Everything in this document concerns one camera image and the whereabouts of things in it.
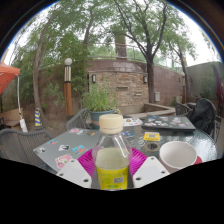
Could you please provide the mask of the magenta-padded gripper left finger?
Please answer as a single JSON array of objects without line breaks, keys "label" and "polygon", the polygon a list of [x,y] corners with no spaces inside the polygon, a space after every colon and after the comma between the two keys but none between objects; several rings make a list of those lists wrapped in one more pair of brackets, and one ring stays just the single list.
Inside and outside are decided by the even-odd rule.
[{"label": "magenta-padded gripper left finger", "polygon": [[92,151],[89,150],[78,159],[69,160],[57,175],[78,186],[90,188],[95,172]]}]

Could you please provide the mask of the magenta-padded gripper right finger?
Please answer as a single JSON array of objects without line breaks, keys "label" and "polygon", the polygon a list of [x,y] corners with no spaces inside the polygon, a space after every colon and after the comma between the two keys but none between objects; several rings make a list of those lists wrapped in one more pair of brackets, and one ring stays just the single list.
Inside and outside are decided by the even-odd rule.
[{"label": "magenta-padded gripper right finger", "polygon": [[169,175],[167,169],[155,156],[147,157],[135,148],[132,149],[129,172],[134,188],[143,187]]}]

